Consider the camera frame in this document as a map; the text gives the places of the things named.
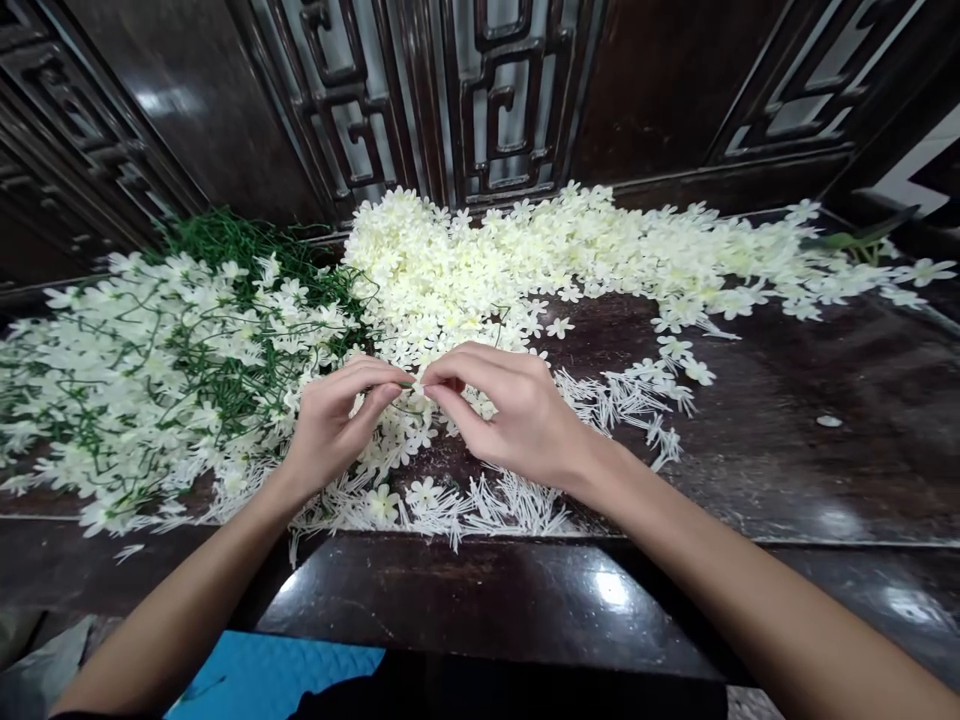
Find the wooden door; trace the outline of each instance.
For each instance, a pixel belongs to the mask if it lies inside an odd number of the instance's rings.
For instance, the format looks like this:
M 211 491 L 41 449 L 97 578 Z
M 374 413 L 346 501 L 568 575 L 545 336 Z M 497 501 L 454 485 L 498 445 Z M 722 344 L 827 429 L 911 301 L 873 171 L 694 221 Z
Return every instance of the wooden door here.
M 958 29 L 951 0 L 3 0 L 0 305 L 214 206 L 344 231 L 401 186 L 817 196 Z

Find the dark clothing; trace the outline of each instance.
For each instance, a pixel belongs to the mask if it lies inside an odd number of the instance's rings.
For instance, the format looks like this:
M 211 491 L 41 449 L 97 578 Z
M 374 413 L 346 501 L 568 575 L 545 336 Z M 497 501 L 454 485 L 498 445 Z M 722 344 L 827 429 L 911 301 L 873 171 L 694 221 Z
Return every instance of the dark clothing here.
M 642 717 L 723 720 L 725 686 L 660 675 L 388 652 L 369 677 L 304 693 L 290 720 L 375 717 L 410 710 L 417 717 Z M 65 713 L 54 720 L 157 720 Z

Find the flower cluster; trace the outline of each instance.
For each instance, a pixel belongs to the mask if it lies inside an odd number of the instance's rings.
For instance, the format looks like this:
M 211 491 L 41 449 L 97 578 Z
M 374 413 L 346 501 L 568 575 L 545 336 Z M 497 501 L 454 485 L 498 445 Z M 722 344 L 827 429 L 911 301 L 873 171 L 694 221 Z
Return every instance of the flower cluster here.
M 721 220 L 702 203 L 683 213 L 674 207 L 626 211 L 614 207 L 609 188 L 570 184 L 553 200 L 489 210 L 474 227 L 466 211 L 451 215 L 399 190 L 377 205 L 363 203 L 344 262 L 361 273 L 357 292 L 373 297 L 363 319 L 379 331 L 377 354 L 414 372 L 468 340 L 546 357 L 531 346 L 536 338 L 562 340 L 575 329 L 569 318 L 550 312 L 550 296 L 578 303 L 613 292 L 656 301 L 659 358 L 618 377 L 644 383 L 635 392 L 690 412 L 692 392 L 680 376 L 711 385 L 716 375 L 694 358 L 693 343 L 678 336 L 697 326 L 735 338 L 711 316 L 732 320 L 776 301 L 798 320 L 820 320 L 821 306 L 873 289 L 897 305 L 917 307 L 924 300 L 901 285 L 922 287 L 954 275 L 950 263 L 873 267 L 842 252 L 807 249 L 805 241 L 817 235 L 807 223 L 818 209 L 803 201 L 783 221 L 755 228 L 746 219 Z M 893 253 L 889 243 L 884 249 Z M 468 388 L 466 397 L 481 416 L 494 412 L 482 393 Z M 371 470 L 407 464 L 429 447 L 434 419 L 434 406 L 422 395 L 398 402 L 362 463 Z M 455 432 L 442 413 L 436 419 Z M 659 441 L 656 428 L 652 443 Z M 669 453 L 661 458 L 673 459 Z
M 465 211 L 451 215 L 397 191 L 359 208 L 345 264 L 332 275 L 305 257 L 291 260 L 292 272 L 276 255 L 250 255 L 245 241 L 236 245 L 239 263 L 221 243 L 209 263 L 191 254 L 112 256 L 113 277 L 51 293 L 56 318 L 16 323 L 0 343 L 4 461 L 50 441 L 36 472 L 3 487 L 50 481 L 75 490 L 94 499 L 82 520 L 90 531 L 122 532 L 185 521 L 177 497 L 210 470 L 217 492 L 205 518 L 223 521 L 276 466 L 303 386 L 357 341 L 372 339 L 379 357 L 412 372 L 468 340 L 546 360 L 538 338 L 577 332 L 559 308 L 606 293 L 656 303 L 654 357 L 603 381 L 575 380 L 562 368 L 555 380 L 599 432 L 617 423 L 643 429 L 657 469 L 680 453 L 665 418 L 693 412 L 692 383 L 717 380 L 695 358 L 691 328 L 737 339 L 717 316 L 777 303 L 797 320 L 821 320 L 823 306 L 871 290 L 916 308 L 924 300 L 907 285 L 954 276 L 951 263 L 874 267 L 808 247 L 817 212 L 804 201 L 784 220 L 753 227 L 702 204 L 682 213 L 617 209 L 609 189 L 571 184 L 537 205 L 490 210 L 474 226 Z M 894 255 L 889 243 L 883 251 Z M 341 301 L 317 292 L 334 280 Z M 495 413 L 482 393 L 465 395 L 482 417 Z M 441 431 L 456 434 L 414 385 L 386 409 L 358 463 L 295 519 L 295 537 L 405 529 L 456 545 L 470 533 L 576 531 L 557 491 L 508 472 L 471 479 L 465 491 L 421 478 L 401 496 L 390 471 Z
M 233 261 L 114 254 L 109 279 L 48 291 L 56 317 L 17 322 L 0 343 L 4 465 L 49 441 L 4 487 L 49 481 L 92 498 L 88 534 L 136 526 L 147 503 L 181 515 L 177 497 L 208 470 L 218 492 L 241 493 L 250 463 L 290 436 L 301 388 L 359 327 L 310 301 L 275 255 L 255 264 L 247 277 Z

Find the blue mat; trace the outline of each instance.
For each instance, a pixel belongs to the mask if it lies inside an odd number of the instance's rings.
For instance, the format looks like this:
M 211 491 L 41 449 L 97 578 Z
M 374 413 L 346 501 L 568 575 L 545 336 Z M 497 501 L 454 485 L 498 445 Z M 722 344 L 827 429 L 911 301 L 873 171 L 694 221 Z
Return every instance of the blue mat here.
M 305 692 L 370 675 L 379 648 L 227 631 L 168 720 L 283 720 Z

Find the person's left hand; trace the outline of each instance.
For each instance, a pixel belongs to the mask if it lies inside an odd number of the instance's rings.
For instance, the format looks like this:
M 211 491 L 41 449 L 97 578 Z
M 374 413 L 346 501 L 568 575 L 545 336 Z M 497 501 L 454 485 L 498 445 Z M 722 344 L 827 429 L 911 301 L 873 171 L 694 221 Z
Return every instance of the person's left hand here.
M 340 477 L 370 442 L 373 430 L 387 405 L 403 389 L 400 382 L 416 378 L 400 368 L 355 355 L 341 369 L 303 389 L 300 416 L 290 450 L 280 469 L 288 487 L 288 499 L 301 505 Z M 352 418 L 357 395 L 370 388 L 363 405 Z

